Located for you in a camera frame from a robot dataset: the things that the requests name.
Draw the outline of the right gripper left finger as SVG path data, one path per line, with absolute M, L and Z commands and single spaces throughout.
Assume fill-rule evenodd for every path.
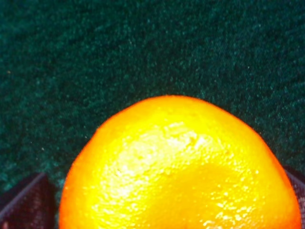
M 33 173 L 0 196 L 2 229 L 52 229 L 55 187 L 45 173 Z

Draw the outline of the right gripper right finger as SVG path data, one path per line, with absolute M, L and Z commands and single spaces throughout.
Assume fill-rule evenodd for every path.
M 301 212 L 301 229 L 305 229 L 305 176 L 292 167 L 284 166 L 284 169 L 298 199 Z

